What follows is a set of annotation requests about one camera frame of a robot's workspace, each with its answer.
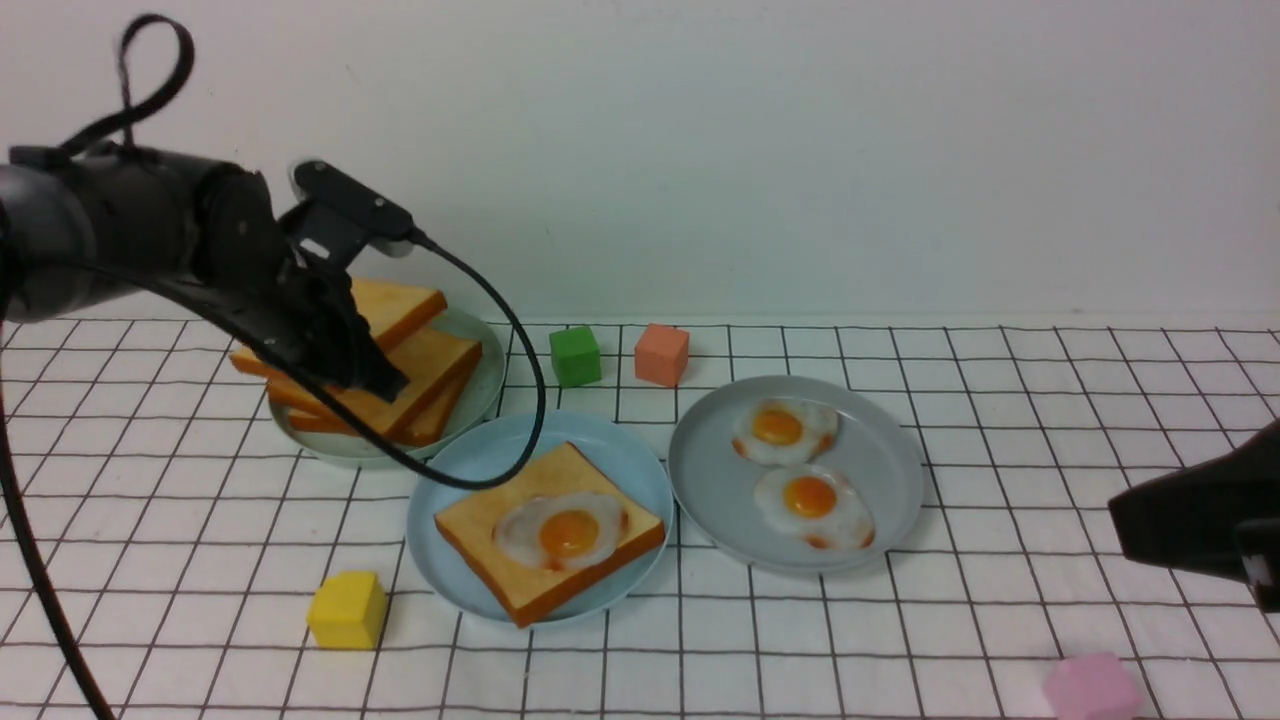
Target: white wall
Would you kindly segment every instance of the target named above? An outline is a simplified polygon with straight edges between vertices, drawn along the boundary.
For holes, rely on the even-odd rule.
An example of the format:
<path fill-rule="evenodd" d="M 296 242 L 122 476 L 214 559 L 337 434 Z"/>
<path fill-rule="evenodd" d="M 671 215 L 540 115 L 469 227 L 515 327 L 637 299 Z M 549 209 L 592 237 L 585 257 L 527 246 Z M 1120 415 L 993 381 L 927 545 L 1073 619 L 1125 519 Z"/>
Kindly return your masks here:
<path fill-rule="evenodd" d="M 142 141 L 323 156 L 530 315 L 1280 310 L 1274 0 L 5 0 L 0 142 L 143 8 L 198 60 Z"/>

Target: black cable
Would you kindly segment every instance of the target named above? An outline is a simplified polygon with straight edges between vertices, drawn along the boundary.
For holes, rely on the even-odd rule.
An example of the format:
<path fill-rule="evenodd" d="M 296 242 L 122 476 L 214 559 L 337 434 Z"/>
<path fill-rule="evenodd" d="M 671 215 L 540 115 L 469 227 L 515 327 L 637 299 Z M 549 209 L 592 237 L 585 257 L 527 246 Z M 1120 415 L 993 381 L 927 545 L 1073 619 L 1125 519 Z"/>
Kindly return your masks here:
<path fill-rule="evenodd" d="M 133 105 L 129 96 L 129 70 L 125 65 L 125 54 L 129 50 L 129 44 L 137 37 L 138 32 L 147 26 L 156 23 L 168 24 L 173 28 L 173 32 L 178 36 L 178 61 L 174 64 L 173 72 L 169 73 L 169 78 L 160 86 L 159 90 L 151 94 L 142 102 Z M 155 115 L 165 108 L 182 87 L 187 85 L 187 79 L 191 78 L 191 70 L 196 67 L 196 41 L 192 40 L 191 32 L 180 24 L 170 20 L 164 15 L 157 15 L 155 13 L 147 13 L 133 18 L 129 27 L 124 29 L 124 36 L 120 38 L 120 49 L 116 55 L 116 69 L 120 74 L 120 95 L 124 99 L 124 109 L 119 113 L 111 113 L 105 118 L 93 120 L 84 129 L 76 133 L 70 140 L 63 142 L 59 149 L 68 155 L 79 155 L 88 146 L 95 142 L 106 138 L 106 136 L 124 131 L 124 146 L 133 149 L 133 124 L 142 122 L 151 115 Z"/>
<path fill-rule="evenodd" d="M 218 327 L 220 331 L 241 341 L 246 347 L 252 350 L 253 354 L 259 356 L 259 359 L 284 372 L 296 383 L 302 386 L 303 389 L 315 396 L 316 400 L 319 400 L 342 421 L 347 423 L 347 425 L 349 425 L 353 430 L 356 430 L 356 433 L 358 433 L 360 437 L 366 439 L 370 445 L 372 445 L 378 450 L 381 450 L 392 460 L 399 462 L 403 468 L 413 473 L 417 473 L 420 475 L 425 475 L 440 484 L 452 488 L 466 489 L 466 491 L 481 491 L 498 487 L 506 483 L 507 480 L 515 478 L 516 474 L 520 473 L 521 469 L 524 469 L 525 464 L 529 462 L 529 459 L 532 457 L 534 448 L 538 446 L 538 438 L 541 434 L 543 421 L 547 416 L 547 380 L 543 377 L 541 364 L 538 361 L 538 352 L 534 350 L 532 341 L 529 340 L 529 333 L 525 332 L 525 325 L 520 323 L 520 319 L 516 318 L 515 310 L 512 310 L 511 305 L 508 305 L 507 301 L 503 300 L 502 295 L 498 293 L 497 288 L 494 288 L 470 265 L 467 265 L 458 258 L 453 256 L 443 247 L 428 240 L 426 236 L 422 236 L 421 231 L 419 231 L 419 234 L 420 237 L 416 238 L 419 240 L 417 245 L 421 245 L 422 247 L 430 250 L 431 252 L 440 255 L 440 258 L 443 258 L 444 260 L 449 261 L 460 270 L 466 273 L 467 277 L 475 279 L 485 290 L 485 292 L 489 293 L 489 297 L 493 299 L 493 301 L 498 305 L 502 313 L 511 322 L 512 328 L 516 331 L 516 336 L 520 337 L 520 342 L 525 348 L 525 356 L 529 357 L 529 363 L 534 370 L 534 384 L 538 388 L 538 406 L 534 410 L 534 427 L 529 434 L 529 442 L 525 443 L 525 448 L 521 451 L 520 457 L 507 471 L 499 475 L 494 475 L 493 478 L 489 478 L 486 480 L 466 480 L 462 478 L 457 478 L 454 475 L 449 475 L 448 473 L 442 473 L 440 470 L 436 470 L 429 466 L 428 464 L 411 457 L 403 450 L 397 447 L 393 442 L 379 434 L 378 430 L 365 424 L 365 421 L 361 420 L 355 413 L 348 410 L 346 405 L 338 402 L 338 400 L 334 398 L 333 395 L 330 395 L 329 391 L 325 389 L 321 383 L 311 379 L 310 377 L 307 377 L 306 373 L 301 372 L 292 363 L 276 355 L 275 351 L 273 351 L 270 346 L 268 346 L 265 342 L 260 341 L 256 337 L 251 337 L 242 333 L 239 328 L 227 322 L 225 319 L 219 318 L 218 315 L 210 314 L 207 309 L 201 306 L 198 302 L 183 296 L 177 290 L 173 290 L 163 283 L 143 277 L 138 273 L 133 273 L 131 270 L 125 270 L 122 268 L 97 265 L 81 258 L 44 256 L 38 259 L 32 259 L 32 264 L 36 266 L 61 265 L 68 268 L 76 268 L 79 270 L 87 270 L 120 282 L 129 283 L 140 290 L 145 290 L 147 292 L 159 295 L 160 297 L 164 297 L 170 302 L 180 305 L 186 310 L 189 310 L 191 313 L 200 315 L 205 320 L 209 320 L 211 324 Z"/>
<path fill-rule="evenodd" d="M 178 36 L 178 63 L 174 67 L 173 73 L 164 85 L 160 86 L 150 97 L 138 105 L 132 104 L 131 90 L 129 90 L 129 74 L 125 63 L 125 55 L 129 49 L 129 44 L 137 36 L 137 33 L 151 24 L 165 23 L 173 28 Z M 195 41 L 187 28 L 183 26 L 157 14 L 143 14 L 132 23 L 124 31 L 124 36 L 120 40 L 120 49 L 118 54 L 116 69 L 120 74 L 120 95 L 124 102 L 124 109 L 119 113 L 114 113 L 93 123 L 90 123 L 86 128 L 76 133 L 70 140 L 61 143 L 59 147 L 61 151 L 70 156 L 79 155 L 87 150 L 95 142 L 106 138 L 109 135 L 124 131 L 124 147 L 133 151 L 136 147 L 133 145 L 133 124 L 150 118 L 156 114 L 165 105 L 168 105 L 187 83 L 191 77 L 192 68 L 195 67 L 196 50 Z M 480 491 L 492 487 L 497 487 L 520 473 L 525 464 L 532 457 L 534 448 L 538 446 L 538 439 L 541 436 L 543 421 L 547 416 L 547 382 L 543 377 L 541 365 L 538 361 L 538 354 L 534 350 L 532 341 L 529 340 L 529 333 L 525 327 L 516 318 L 515 310 L 503 300 L 502 295 L 494 288 L 484 277 L 481 277 L 475 269 L 467 265 L 465 261 L 453 256 L 451 252 L 438 246 L 434 241 L 426 237 L 425 233 L 415 228 L 413 242 L 425 247 L 426 250 L 435 252 L 444 260 L 453 264 L 456 268 L 462 270 L 466 275 L 474 279 L 489 297 L 497 302 L 498 307 L 511 322 L 512 328 L 520 337 L 520 342 L 525 348 L 525 355 L 529 357 L 529 363 L 534 370 L 534 383 L 538 387 L 538 406 L 534 411 L 534 427 L 529 434 L 529 442 L 521 451 L 520 457 L 516 462 L 504 473 L 490 478 L 488 480 L 463 480 L 462 478 L 456 478 L 447 473 L 442 473 L 428 466 L 425 462 L 415 460 L 408 456 L 404 451 L 396 447 L 390 441 L 383 438 L 372 428 L 365 424 L 360 418 L 351 413 L 344 405 L 338 402 L 328 389 L 325 389 L 320 383 L 312 380 L 305 373 L 302 373 L 296 365 L 285 361 L 283 357 L 276 355 L 265 342 L 259 341 L 255 337 L 248 337 L 247 334 L 241 334 L 239 328 L 227 320 L 212 315 L 200 304 L 187 299 L 180 292 L 169 288 L 168 286 L 159 283 L 145 275 L 120 269 L 120 268 L 108 268 L 101 265 L 91 264 L 79 258 L 40 258 L 36 264 L 46 265 L 61 265 L 68 268 L 76 268 L 100 275 L 105 275 L 116 281 L 129 283 L 140 290 L 146 290 L 151 293 L 159 295 L 174 302 L 186 310 L 195 313 L 196 315 L 204 318 L 205 320 L 212 323 L 215 327 L 225 332 L 227 334 L 243 342 L 250 350 L 252 350 L 260 359 L 270 363 L 271 365 L 279 368 L 294 382 L 302 386 L 303 389 L 315 396 L 320 402 L 325 405 L 330 411 L 334 413 L 339 419 L 347 423 L 352 429 L 356 430 L 362 438 L 372 443 L 385 452 L 389 457 L 407 468 L 408 470 L 425 475 L 438 483 L 468 491 Z M 9 278 L 0 277 L 0 324 L 8 314 L 9 301 L 13 292 L 12 283 Z M 13 468 L 13 452 L 9 446 L 9 429 L 4 415 L 4 404 L 0 400 L 0 455 L 3 455 L 3 461 L 0 461 L 0 492 L 4 493 L 5 509 L 9 512 L 9 521 L 13 524 L 14 538 L 18 542 L 18 548 L 22 553 L 23 562 L 27 566 L 27 573 L 31 575 L 31 587 L 40 600 L 41 606 L 45 610 L 45 616 L 49 619 L 49 626 L 54 633 L 54 638 L 58 642 L 59 650 L 63 652 L 63 657 L 67 660 L 67 666 L 70 669 L 72 675 L 76 678 L 81 692 L 84 694 L 84 701 L 90 710 L 93 712 L 96 720 L 115 720 L 111 712 L 110 705 L 102 696 L 102 691 L 97 687 L 93 679 L 93 674 L 88 669 L 88 664 L 84 662 L 84 656 L 81 653 L 79 647 L 76 643 L 76 635 L 72 632 L 70 624 L 67 621 L 67 614 L 63 611 L 61 603 L 58 601 L 56 591 L 54 584 L 49 578 L 49 570 L 45 566 L 44 559 L 40 556 L 40 547 L 36 543 L 36 536 L 31 529 L 31 520 L 27 516 L 27 510 L 22 498 L 22 487 L 18 482 L 18 474 Z"/>
<path fill-rule="evenodd" d="M 8 278 L 4 278 L 0 281 L 0 323 L 3 323 L 9 310 L 10 292 L 12 288 Z M 31 575 L 31 589 L 45 609 L 45 616 L 49 618 L 49 626 L 54 632 L 54 639 L 58 641 L 58 647 L 63 651 L 63 657 L 67 659 L 67 666 L 79 684 L 81 692 L 84 693 L 84 701 L 88 703 L 90 710 L 93 711 L 93 716 L 97 720 L 115 720 L 115 716 L 111 714 L 111 706 L 102 697 L 102 691 L 93 680 L 93 674 L 90 673 L 88 664 L 84 662 L 84 656 L 81 655 L 79 648 L 76 646 L 76 634 L 67 621 L 63 605 L 58 602 L 58 594 L 54 591 L 52 580 L 49 579 L 49 570 L 45 568 L 45 561 L 40 557 L 40 546 L 36 544 L 36 536 L 31 530 L 31 519 L 27 518 L 27 507 L 22 501 L 22 487 L 18 482 L 18 473 L 13 469 L 13 452 L 9 448 L 9 427 L 4 415 L 4 402 L 0 402 L 0 455 L 4 456 L 4 460 L 0 461 L 0 491 L 4 492 L 5 510 L 9 511 L 9 523 L 13 525 L 18 550 L 22 552 L 22 561 L 27 565 L 27 573 Z"/>
<path fill-rule="evenodd" d="M 516 313 L 511 309 L 511 305 L 503 300 L 497 288 L 489 283 L 489 281 L 481 277 L 480 273 L 465 261 L 460 260 L 453 254 L 428 238 L 424 233 L 421 233 L 421 231 L 416 233 L 415 243 L 438 254 L 440 258 L 457 266 L 489 293 L 494 302 L 498 304 L 498 307 L 502 309 L 507 319 L 511 320 L 512 328 L 520 337 L 520 342 L 525 348 L 525 355 L 532 365 L 534 383 L 538 387 L 538 407 L 534 410 L 534 427 L 530 430 L 529 442 L 521 451 L 520 457 L 507 471 L 488 480 L 463 480 L 435 470 L 434 468 L 410 457 L 402 450 L 379 436 L 376 430 L 366 425 L 360 418 L 347 410 L 347 407 L 329 395 L 329 392 L 321 387 L 320 383 L 311 380 L 305 373 L 300 372 L 298 368 L 275 355 L 271 348 L 266 346 L 266 343 L 260 342 L 253 337 L 242 336 L 238 328 L 233 327 L 230 323 L 207 313 L 195 301 L 188 300 L 164 284 L 128 270 L 91 265 L 90 263 L 76 258 L 45 258 L 41 259 L 41 263 L 64 265 L 106 275 L 175 302 L 200 315 L 205 320 L 209 320 L 227 334 L 244 342 L 244 345 L 257 354 L 259 357 L 276 365 L 280 370 L 293 378 L 294 382 L 319 398 L 334 414 L 342 418 L 342 420 L 360 433 L 361 437 L 371 442 L 379 450 L 387 452 L 387 455 L 404 468 L 421 475 L 426 475 L 428 478 L 442 484 L 460 489 L 479 491 L 497 487 L 516 477 L 516 474 L 524 469 L 525 464 L 529 462 L 529 459 L 532 456 L 534 448 L 538 446 L 538 439 L 541 436 L 543 421 L 547 416 L 547 380 L 543 377 L 541 366 L 538 361 L 538 354 L 534 350 L 534 343 L 530 341 L 525 327 L 516 318 Z M 8 311 L 10 292 L 12 288 L 6 282 L 6 278 L 0 279 L 0 320 L 3 320 L 5 313 Z M 67 666 L 70 669 L 72 675 L 79 684 L 81 692 L 84 694 L 84 701 L 88 703 L 90 710 L 93 711 L 93 716 L 96 720 L 115 720 L 115 716 L 111 714 L 110 705 L 106 702 L 106 698 L 102 696 L 102 691 L 93 680 L 93 674 L 90 671 L 88 665 L 84 662 L 84 656 L 81 653 L 79 647 L 76 643 L 76 635 L 72 632 L 70 624 L 67 621 L 67 615 L 63 612 L 61 603 L 58 601 L 58 594 L 54 589 L 52 582 L 49 579 L 49 570 L 45 568 L 45 562 L 40 556 L 40 548 L 36 544 L 36 537 L 31 529 L 31 521 L 27 518 L 27 511 L 23 505 L 22 488 L 18 482 L 18 475 L 13 468 L 13 454 L 9 447 L 9 430 L 5 425 L 3 402 L 0 402 L 0 454 L 4 455 L 4 460 L 0 462 L 0 491 L 4 492 L 5 507 L 9 511 L 9 521 L 13 524 L 13 533 L 18 541 L 18 548 L 22 552 L 27 573 L 31 575 L 32 591 L 36 593 L 36 597 L 45 609 L 45 616 L 49 619 L 49 626 L 52 629 L 54 638 L 58 641 L 58 647 L 61 650 L 63 657 L 67 660 Z"/>

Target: fried egg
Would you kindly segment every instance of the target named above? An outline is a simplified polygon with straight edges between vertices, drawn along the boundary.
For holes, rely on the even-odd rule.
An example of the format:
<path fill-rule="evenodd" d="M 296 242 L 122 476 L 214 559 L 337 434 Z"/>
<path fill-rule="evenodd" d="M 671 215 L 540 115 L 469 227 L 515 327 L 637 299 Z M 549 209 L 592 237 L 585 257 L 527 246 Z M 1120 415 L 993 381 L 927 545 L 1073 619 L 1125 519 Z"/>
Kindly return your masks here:
<path fill-rule="evenodd" d="M 820 465 L 790 465 L 760 477 L 755 505 L 774 532 L 818 550 L 872 544 L 876 521 L 847 478 Z"/>
<path fill-rule="evenodd" d="M 609 495 L 572 492 L 534 497 L 494 527 L 494 544 L 529 568 L 575 570 L 613 555 L 627 525 L 622 502 Z"/>
<path fill-rule="evenodd" d="M 796 465 L 813 460 L 836 441 L 840 415 L 804 400 L 763 400 L 733 428 L 733 450 L 760 465 Z"/>

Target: orange cube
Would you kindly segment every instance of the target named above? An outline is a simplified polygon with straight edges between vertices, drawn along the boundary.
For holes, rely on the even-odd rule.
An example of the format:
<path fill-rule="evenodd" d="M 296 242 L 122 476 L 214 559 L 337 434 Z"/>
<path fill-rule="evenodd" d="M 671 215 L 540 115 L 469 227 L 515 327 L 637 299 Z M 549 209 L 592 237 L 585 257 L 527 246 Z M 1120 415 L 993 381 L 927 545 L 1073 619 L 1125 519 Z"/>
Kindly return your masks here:
<path fill-rule="evenodd" d="M 667 325 L 649 325 L 636 343 L 636 378 L 676 387 L 689 365 L 689 333 Z"/>

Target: toy block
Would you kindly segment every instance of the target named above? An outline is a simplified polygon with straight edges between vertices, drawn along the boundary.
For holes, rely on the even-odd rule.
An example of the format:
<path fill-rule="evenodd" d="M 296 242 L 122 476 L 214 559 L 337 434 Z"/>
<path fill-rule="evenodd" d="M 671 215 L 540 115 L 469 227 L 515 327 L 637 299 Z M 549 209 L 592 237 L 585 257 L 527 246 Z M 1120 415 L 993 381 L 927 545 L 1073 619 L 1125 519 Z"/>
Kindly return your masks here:
<path fill-rule="evenodd" d="M 1110 652 L 1069 657 L 1044 682 L 1044 697 L 1059 720 L 1132 720 L 1142 694 Z"/>
<path fill-rule="evenodd" d="M 324 582 L 307 611 L 307 626 L 325 650 L 374 650 L 387 616 L 378 574 L 348 570 Z"/>
<path fill-rule="evenodd" d="M 636 379 L 676 387 L 689 365 L 689 333 L 649 325 L 636 342 Z"/>
<path fill-rule="evenodd" d="M 552 368 L 561 387 L 600 382 L 600 346 L 591 328 L 580 325 L 552 333 Z"/>

